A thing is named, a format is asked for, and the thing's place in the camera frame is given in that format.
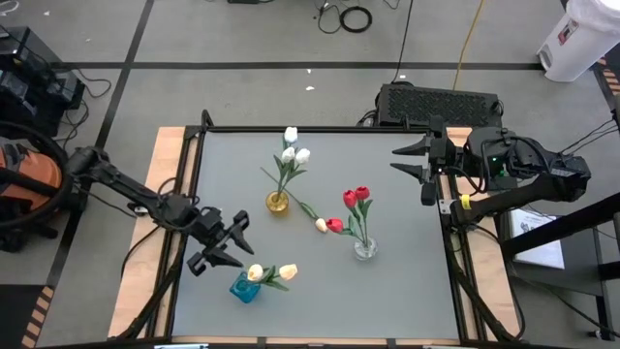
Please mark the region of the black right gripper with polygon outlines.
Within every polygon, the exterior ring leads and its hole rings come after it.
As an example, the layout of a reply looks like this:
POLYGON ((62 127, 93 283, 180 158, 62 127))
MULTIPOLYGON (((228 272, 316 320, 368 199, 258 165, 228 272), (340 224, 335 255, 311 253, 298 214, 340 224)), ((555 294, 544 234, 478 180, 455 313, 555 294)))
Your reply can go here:
POLYGON ((436 175, 447 167, 455 167, 459 150, 448 137, 444 118, 432 115, 429 119, 429 138, 422 138, 419 142, 394 149, 395 155, 425 155, 428 152, 428 170, 422 165, 408 165, 390 163, 390 165, 407 175, 414 177, 419 183, 426 183, 429 179, 436 183, 436 175))

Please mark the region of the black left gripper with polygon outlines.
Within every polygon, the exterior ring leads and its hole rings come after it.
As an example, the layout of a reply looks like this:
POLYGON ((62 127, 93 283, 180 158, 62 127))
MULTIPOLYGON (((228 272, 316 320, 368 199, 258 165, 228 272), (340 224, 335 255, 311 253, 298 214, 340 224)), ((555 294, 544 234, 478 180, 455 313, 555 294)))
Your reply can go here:
MULTIPOLYGON (((202 246, 202 256, 212 266, 242 268, 243 264, 235 257, 216 247, 226 236, 221 210, 212 206, 194 208, 191 222, 191 237, 202 246)), ((249 215, 245 210, 239 211, 232 219, 231 239, 243 251, 253 255, 254 250, 244 237, 249 226, 249 215)))

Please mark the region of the red artificial tulip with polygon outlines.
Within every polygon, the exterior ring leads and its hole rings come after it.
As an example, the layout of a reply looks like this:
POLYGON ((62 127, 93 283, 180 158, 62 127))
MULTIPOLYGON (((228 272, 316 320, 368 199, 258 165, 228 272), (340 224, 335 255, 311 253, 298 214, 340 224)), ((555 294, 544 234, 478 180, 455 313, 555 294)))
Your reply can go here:
POLYGON ((367 202, 370 197, 370 190, 366 186, 359 186, 356 189, 357 209, 361 216, 362 232, 364 237, 364 247, 370 246, 370 239, 367 231, 367 212, 372 201, 367 202))
POLYGON ((366 237, 364 235, 363 228, 362 228, 362 225, 361 225, 361 216, 357 212, 357 196, 356 196, 356 193, 354 191, 352 191, 352 190, 345 191, 343 193, 343 201, 344 201, 345 206, 350 211, 350 213, 353 215, 353 217, 354 217, 354 219, 356 221, 356 225, 357 225, 356 235, 358 236, 358 238, 360 239, 362 244, 364 246, 367 246, 366 237))
POLYGON ((340 218, 329 218, 326 221, 326 226, 335 234, 356 238, 363 246, 367 245, 362 227, 352 215, 348 217, 347 222, 343 222, 340 218))

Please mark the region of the teal glass vase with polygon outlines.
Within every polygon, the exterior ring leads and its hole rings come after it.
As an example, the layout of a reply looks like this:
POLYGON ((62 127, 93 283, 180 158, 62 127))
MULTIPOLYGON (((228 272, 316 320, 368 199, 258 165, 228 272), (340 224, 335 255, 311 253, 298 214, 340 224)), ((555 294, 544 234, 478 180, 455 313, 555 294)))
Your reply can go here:
POLYGON ((242 271, 233 282, 229 291, 243 303, 250 303, 260 292, 262 285, 248 279, 247 272, 242 271))

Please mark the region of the yellow glass vase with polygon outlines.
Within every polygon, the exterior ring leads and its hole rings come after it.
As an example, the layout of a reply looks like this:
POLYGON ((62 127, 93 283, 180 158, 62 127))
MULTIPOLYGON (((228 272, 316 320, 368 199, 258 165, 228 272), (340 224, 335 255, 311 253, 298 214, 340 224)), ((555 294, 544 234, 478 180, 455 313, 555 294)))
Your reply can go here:
POLYGON ((282 215, 288 211, 289 196, 286 192, 273 191, 265 199, 267 209, 274 215, 282 215))

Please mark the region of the clear glass vase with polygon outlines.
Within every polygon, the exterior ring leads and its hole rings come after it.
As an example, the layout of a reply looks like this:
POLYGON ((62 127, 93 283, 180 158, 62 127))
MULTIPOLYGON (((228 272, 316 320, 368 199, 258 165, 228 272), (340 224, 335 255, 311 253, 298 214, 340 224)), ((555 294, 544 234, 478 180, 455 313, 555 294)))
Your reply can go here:
POLYGON ((372 259, 378 251, 377 241, 368 238, 366 242, 356 240, 354 243, 355 256, 360 261, 368 261, 372 259))

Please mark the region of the black perforated computer case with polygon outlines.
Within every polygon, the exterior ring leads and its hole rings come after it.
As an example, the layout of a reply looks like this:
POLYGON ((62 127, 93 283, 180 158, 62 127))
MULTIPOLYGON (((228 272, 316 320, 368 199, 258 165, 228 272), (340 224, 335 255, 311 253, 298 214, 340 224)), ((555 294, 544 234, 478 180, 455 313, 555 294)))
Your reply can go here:
POLYGON ((380 126, 428 125, 435 115, 453 127, 501 126, 504 105, 496 94, 384 84, 375 98, 380 126))

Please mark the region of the white paper booklet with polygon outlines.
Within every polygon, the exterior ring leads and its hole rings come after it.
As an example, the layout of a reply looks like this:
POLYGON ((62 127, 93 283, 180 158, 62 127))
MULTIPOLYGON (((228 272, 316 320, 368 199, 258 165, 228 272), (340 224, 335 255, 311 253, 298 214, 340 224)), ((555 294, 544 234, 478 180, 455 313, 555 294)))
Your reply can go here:
MULTIPOLYGON (((527 235, 556 219, 557 216, 555 215, 522 208, 514 209, 509 212, 510 238, 527 235)), ((556 270, 565 268, 562 245, 559 240, 549 240, 545 244, 537 242, 534 247, 515 253, 513 260, 518 263, 556 270)))

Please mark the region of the black metal side table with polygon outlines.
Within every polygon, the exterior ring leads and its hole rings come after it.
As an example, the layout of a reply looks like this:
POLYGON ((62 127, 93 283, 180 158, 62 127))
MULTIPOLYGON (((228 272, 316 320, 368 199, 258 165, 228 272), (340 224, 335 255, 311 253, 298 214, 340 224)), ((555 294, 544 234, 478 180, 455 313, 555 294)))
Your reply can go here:
POLYGON ((620 192, 571 214, 560 216, 551 223, 518 238, 509 238, 501 244, 506 258, 549 240, 562 245, 565 268, 556 270, 534 265, 523 265, 512 274, 525 281, 587 294, 595 298, 598 318, 593 321, 604 334, 604 340, 620 339, 612 329, 606 282, 620 279, 620 260, 605 263, 602 257, 598 226, 606 222, 614 225, 615 238, 620 250, 620 192))

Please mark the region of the white trash bin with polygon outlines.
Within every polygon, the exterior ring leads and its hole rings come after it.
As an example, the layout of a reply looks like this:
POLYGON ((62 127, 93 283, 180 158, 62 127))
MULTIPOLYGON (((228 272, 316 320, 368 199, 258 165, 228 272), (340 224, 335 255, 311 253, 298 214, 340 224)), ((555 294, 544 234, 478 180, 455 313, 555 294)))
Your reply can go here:
POLYGON ((568 0, 537 51, 544 76, 572 82, 620 44, 620 0, 568 0))

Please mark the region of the orange black shop vacuum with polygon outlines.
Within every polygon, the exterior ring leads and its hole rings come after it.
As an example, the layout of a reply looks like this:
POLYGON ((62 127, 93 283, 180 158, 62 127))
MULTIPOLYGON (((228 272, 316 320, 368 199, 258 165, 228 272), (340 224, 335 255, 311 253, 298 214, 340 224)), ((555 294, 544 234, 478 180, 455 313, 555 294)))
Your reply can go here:
MULTIPOLYGON (((41 208, 52 197, 43 187, 30 189, 16 183, 16 175, 59 189, 61 170, 47 155, 19 143, 0 139, 0 223, 21 218, 41 208)), ((33 222, 13 228, 0 228, 0 251, 15 253, 31 235, 55 239, 58 231, 46 222, 33 222)))

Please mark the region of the black computer tower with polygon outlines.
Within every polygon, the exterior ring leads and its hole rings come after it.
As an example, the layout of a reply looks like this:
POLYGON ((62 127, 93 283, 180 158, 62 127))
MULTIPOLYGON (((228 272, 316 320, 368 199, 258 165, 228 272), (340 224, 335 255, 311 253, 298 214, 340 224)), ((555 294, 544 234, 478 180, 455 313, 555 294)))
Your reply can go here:
POLYGON ((64 112, 79 107, 84 89, 83 82, 72 72, 37 84, 15 72, 0 71, 0 121, 55 137, 64 112))
POLYGON ((28 26, 0 25, 0 71, 8 71, 40 83, 53 80, 52 63, 60 58, 28 26))

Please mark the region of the black aluminium rig frame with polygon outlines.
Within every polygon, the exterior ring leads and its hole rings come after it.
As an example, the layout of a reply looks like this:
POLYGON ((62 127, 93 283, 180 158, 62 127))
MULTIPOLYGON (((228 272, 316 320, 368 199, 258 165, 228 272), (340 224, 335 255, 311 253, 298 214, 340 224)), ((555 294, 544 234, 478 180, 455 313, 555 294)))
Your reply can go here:
MULTIPOLYGON (((209 126, 207 131, 241 131, 241 126, 209 126)), ((167 178, 176 176, 180 166, 181 176, 181 191, 188 192, 190 189, 190 182, 192 180, 193 171, 198 173, 200 165, 198 161, 201 160, 198 155, 199 136, 201 126, 183 126, 183 127, 160 127, 156 134, 154 141, 147 142, 150 146, 150 164, 148 173, 144 180, 138 179, 140 182, 144 182, 150 189, 157 189, 156 186, 162 184, 167 178)), ((464 145, 467 136, 472 132, 472 128, 465 127, 448 127, 447 133, 450 140, 458 146, 464 145)), ((362 128, 362 127, 344 127, 344 126, 301 126, 298 131, 302 134, 372 134, 372 133, 384 133, 395 134, 405 133, 405 131, 394 128, 362 128)), ((449 184, 449 180, 442 178, 441 184, 438 188, 441 188, 442 195, 447 196, 449 189, 459 188, 463 189, 469 185, 465 179, 455 179, 452 184, 449 184)), ((488 229, 489 232, 495 236, 498 235, 495 223, 491 218, 484 218, 480 225, 488 229)), ((147 218, 138 218, 135 224, 134 231, 132 233, 131 243, 138 242, 140 238, 145 237, 149 230, 154 228, 155 224, 147 218)), ((121 332, 125 331, 129 327, 130 323, 136 318, 143 306, 153 294, 157 285, 157 273, 159 272, 160 265, 163 264, 164 271, 168 271, 172 264, 172 257, 168 256, 174 248, 180 246, 181 239, 179 237, 170 238, 167 233, 159 235, 155 238, 149 238, 142 245, 143 248, 135 252, 134 259, 128 262, 128 267, 125 270, 124 276, 121 277, 119 292, 117 295, 114 312, 108 329, 108 337, 113 337, 121 332)), ((513 291, 510 290, 510 279, 506 267, 500 267, 500 257, 503 257, 500 246, 493 242, 492 238, 484 230, 476 228, 474 232, 468 233, 463 248, 467 246, 469 252, 456 252, 456 260, 464 266, 465 260, 468 262, 471 260, 471 271, 469 276, 472 276, 476 280, 476 286, 480 297, 484 300, 489 309, 493 312, 493 315, 502 323, 507 332, 516 334, 519 331, 525 329, 524 325, 519 325, 519 321, 524 321, 520 318, 518 307, 515 305, 515 298, 513 291)), ((458 308, 464 313, 464 324, 467 326, 474 326, 475 312, 473 301, 466 295, 461 286, 457 286, 457 296, 461 297, 462 305, 458 308)), ((166 291, 160 304, 157 305, 153 318, 155 319, 154 331, 155 334, 145 334, 146 330, 141 330, 139 338, 146 338, 148 336, 164 336, 166 326, 172 326, 172 319, 164 317, 169 315, 172 311, 172 293, 173 291, 166 291)), ((466 339, 482 339, 482 334, 474 334, 474 330, 467 328, 466 339)), ((223 336, 207 336, 207 339, 224 343, 226 340, 235 343, 254 343, 259 340, 254 337, 223 337, 223 336)), ((387 339, 321 339, 325 341, 325 347, 328 344, 342 344, 349 340, 351 343, 361 343, 364 345, 388 345, 387 339)), ((424 342, 420 339, 395 339, 393 341, 395 345, 418 345, 424 342)))

